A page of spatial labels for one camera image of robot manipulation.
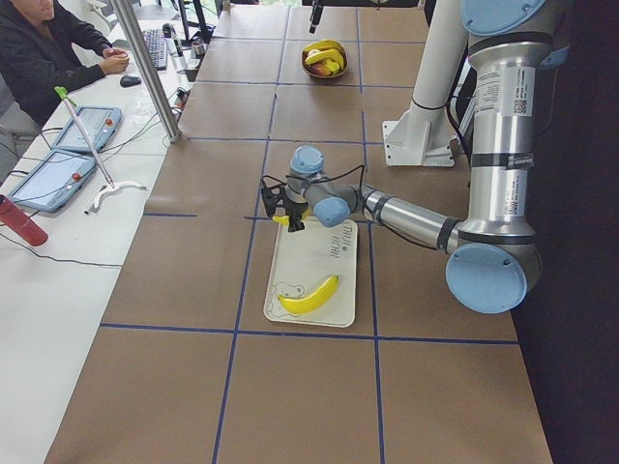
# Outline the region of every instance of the person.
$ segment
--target person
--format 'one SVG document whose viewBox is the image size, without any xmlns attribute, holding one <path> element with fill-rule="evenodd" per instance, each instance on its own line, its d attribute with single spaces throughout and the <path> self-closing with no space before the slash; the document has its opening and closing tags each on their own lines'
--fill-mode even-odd
<svg viewBox="0 0 619 464">
<path fill-rule="evenodd" d="M 73 44 L 103 60 L 82 65 Z M 41 126 L 60 103 L 54 87 L 71 92 L 122 73 L 128 64 L 126 50 L 113 47 L 58 0 L 0 0 L 0 73 L 21 109 Z"/>
</svg>

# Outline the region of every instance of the table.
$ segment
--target table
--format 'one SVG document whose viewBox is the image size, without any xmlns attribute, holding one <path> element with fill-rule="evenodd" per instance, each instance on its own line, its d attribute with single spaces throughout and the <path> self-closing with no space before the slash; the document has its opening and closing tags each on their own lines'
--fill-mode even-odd
<svg viewBox="0 0 619 464">
<path fill-rule="evenodd" d="M 259 178 L 300 144 L 329 172 L 364 163 L 368 183 L 466 215 L 464 159 L 384 164 L 380 124 L 408 107 L 423 15 L 328 9 L 316 37 L 309 19 L 221 15 L 45 462 L 550 462 L 510 315 L 458 304 L 444 255 L 357 218 L 355 323 L 262 314 L 277 229 Z M 299 66 L 327 37 L 350 60 L 330 85 Z"/>
<path fill-rule="evenodd" d="M 153 25 L 145 22 L 145 27 Z M 136 71 L 132 62 L 128 73 Z M 167 95 L 174 95 L 178 86 L 187 87 L 187 80 L 171 64 L 160 76 Z M 108 147 L 152 126 L 116 155 L 112 155 L 116 150 L 103 153 L 115 180 L 135 180 L 148 190 L 125 188 L 106 197 L 98 213 L 86 216 L 84 210 L 104 184 L 98 170 L 59 213 L 34 217 L 49 235 L 47 243 L 36 248 L 39 254 L 123 264 L 169 142 L 162 125 L 156 124 L 159 118 L 144 84 L 122 88 L 120 78 L 110 75 L 70 96 L 78 104 L 122 109 L 122 124 Z M 44 129 L 63 127 L 69 118 L 61 104 Z M 46 132 L 45 138 L 51 142 L 56 134 Z M 48 151 L 39 136 L 15 169 L 31 170 Z M 10 192 L 19 180 L 10 176 L 0 191 Z M 0 227 L 0 232 L 19 240 L 7 227 Z M 4 295 L 0 304 L 0 462 L 43 462 L 120 268 L 53 262 L 2 238 L 0 256 Z"/>
</svg>

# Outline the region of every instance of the label sticker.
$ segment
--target label sticker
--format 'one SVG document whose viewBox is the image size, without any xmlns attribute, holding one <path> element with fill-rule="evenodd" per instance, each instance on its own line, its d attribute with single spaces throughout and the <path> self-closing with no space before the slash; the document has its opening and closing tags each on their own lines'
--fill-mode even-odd
<svg viewBox="0 0 619 464">
<path fill-rule="evenodd" d="M 499 71 L 487 72 L 477 76 L 475 90 L 475 114 L 500 110 L 501 74 Z"/>
<path fill-rule="evenodd" d="M 475 90 L 475 115 L 531 116 L 535 68 L 504 68 L 480 74 Z"/>
<path fill-rule="evenodd" d="M 526 198 L 526 173 L 516 174 L 511 180 L 511 184 L 505 189 L 505 202 L 503 204 L 503 215 L 505 216 L 524 216 L 524 202 Z"/>
<path fill-rule="evenodd" d="M 505 169 L 509 171 L 511 169 L 530 169 L 531 167 L 533 167 L 533 154 L 518 153 L 508 156 Z"/>
<path fill-rule="evenodd" d="M 507 68 L 503 72 L 501 87 L 501 115 L 531 116 L 533 114 L 533 90 L 535 68 Z"/>
</svg>

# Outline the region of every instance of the hand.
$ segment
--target hand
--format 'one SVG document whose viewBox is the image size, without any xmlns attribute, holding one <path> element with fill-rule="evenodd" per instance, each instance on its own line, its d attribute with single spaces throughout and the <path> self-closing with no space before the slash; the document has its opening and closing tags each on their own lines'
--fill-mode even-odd
<svg viewBox="0 0 619 464">
<path fill-rule="evenodd" d="M 124 48 L 108 47 L 103 49 L 103 58 L 109 58 L 110 56 L 129 56 L 127 50 Z"/>
<path fill-rule="evenodd" d="M 129 55 L 127 53 L 111 55 L 99 63 L 99 67 L 105 75 L 124 73 L 128 65 Z"/>
</svg>

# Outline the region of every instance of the robotic arm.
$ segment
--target robotic arm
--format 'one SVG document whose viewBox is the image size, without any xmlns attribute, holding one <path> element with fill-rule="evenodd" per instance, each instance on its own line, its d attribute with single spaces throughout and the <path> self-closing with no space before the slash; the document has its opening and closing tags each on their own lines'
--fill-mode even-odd
<svg viewBox="0 0 619 464">
<path fill-rule="evenodd" d="M 435 14 L 451 8 L 447 6 L 451 3 L 453 0 L 439 0 Z M 263 181 L 267 214 L 271 217 L 277 207 L 283 207 L 292 232 L 303 228 L 308 207 L 327 227 L 341 223 L 351 213 L 362 212 L 372 222 L 418 245 L 450 254 L 447 283 L 464 305 L 483 313 L 503 312 L 519 305 L 542 270 L 535 232 L 525 217 L 527 176 L 533 166 L 535 72 L 536 68 L 565 61 L 570 10 L 571 2 L 561 0 L 461 1 L 468 58 L 478 76 L 465 221 L 442 216 L 361 182 L 357 186 L 340 185 L 337 180 L 342 176 L 329 178 L 323 170 L 323 154 L 309 146 L 296 150 L 285 184 L 269 188 Z M 440 18 L 434 22 L 441 27 L 446 24 Z M 432 26 L 428 40 L 431 37 L 440 37 L 432 34 Z M 431 43 L 427 44 L 422 67 L 428 50 L 434 50 Z"/>
</svg>

